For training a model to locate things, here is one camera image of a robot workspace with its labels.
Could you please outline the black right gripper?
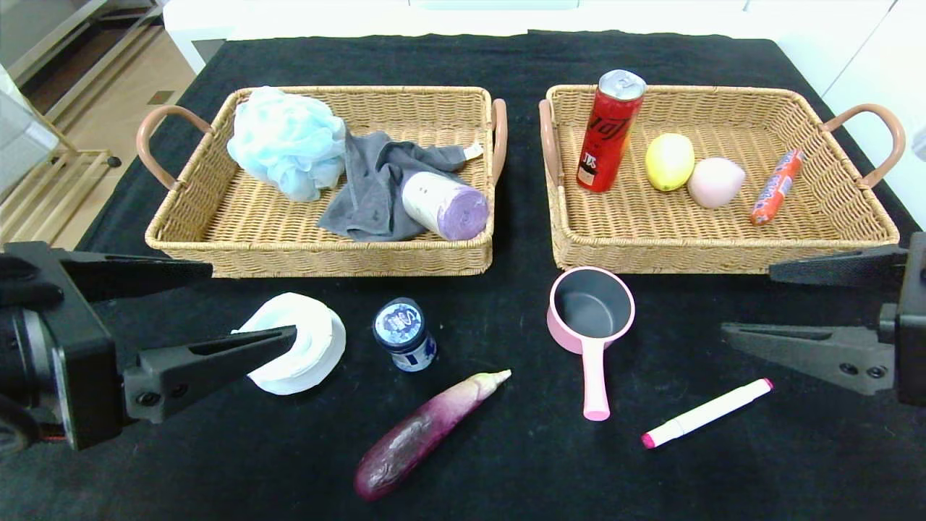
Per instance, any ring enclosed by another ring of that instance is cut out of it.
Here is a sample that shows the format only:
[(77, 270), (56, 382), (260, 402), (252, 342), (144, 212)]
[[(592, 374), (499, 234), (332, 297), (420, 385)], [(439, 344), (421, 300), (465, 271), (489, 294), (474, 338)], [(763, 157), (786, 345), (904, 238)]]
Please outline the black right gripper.
[(721, 334), (739, 352), (856, 393), (873, 396), (897, 385), (900, 402), (923, 407), (924, 269), (923, 232), (912, 235), (908, 250), (880, 246), (773, 264), (768, 267), (771, 280), (805, 286), (893, 287), (900, 283), (904, 274), (899, 303), (882, 306), (875, 329), (722, 323)]

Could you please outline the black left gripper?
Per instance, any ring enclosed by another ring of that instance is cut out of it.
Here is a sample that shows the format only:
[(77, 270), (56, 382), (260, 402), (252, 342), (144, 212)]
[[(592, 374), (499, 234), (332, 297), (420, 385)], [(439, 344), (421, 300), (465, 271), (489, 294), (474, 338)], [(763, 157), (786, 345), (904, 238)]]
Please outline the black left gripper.
[(123, 374), (88, 301), (142, 297), (212, 277), (199, 261), (12, 242), (2, 250), (2, 449), (63, 441), (76, 451), (129, 422), (164, 423), (288, 352), (297, 327), (138, 352)]

